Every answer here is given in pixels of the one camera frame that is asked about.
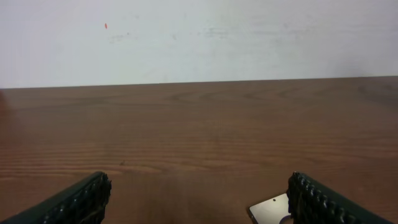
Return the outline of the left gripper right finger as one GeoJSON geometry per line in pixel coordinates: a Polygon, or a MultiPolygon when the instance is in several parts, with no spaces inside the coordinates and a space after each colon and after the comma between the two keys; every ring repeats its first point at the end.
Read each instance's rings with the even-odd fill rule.
{"type": "Polygon", "coordinates": [[[297,224],[392,224],[301,172],[289,178],[286,194],[297,224]]]}

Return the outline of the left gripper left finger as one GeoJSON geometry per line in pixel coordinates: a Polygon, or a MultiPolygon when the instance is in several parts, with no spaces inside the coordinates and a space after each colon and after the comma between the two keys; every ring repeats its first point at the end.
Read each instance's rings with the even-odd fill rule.
{"type": "Polygon", "coordinates": [[[94,172],[1,224],[100,224],[110,195],[107,174],[94,172]]]}

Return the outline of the Galaxy S25 Ultra smartphone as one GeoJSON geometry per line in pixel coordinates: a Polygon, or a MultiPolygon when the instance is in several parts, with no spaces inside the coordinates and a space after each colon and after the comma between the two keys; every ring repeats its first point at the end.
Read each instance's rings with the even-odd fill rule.
{"type": "Polygon", "coordinates": [[[248,214],[255,224],[293,224],[294,221],[288,209],[287,194],[280,194],[250,206],[248,214]]]}

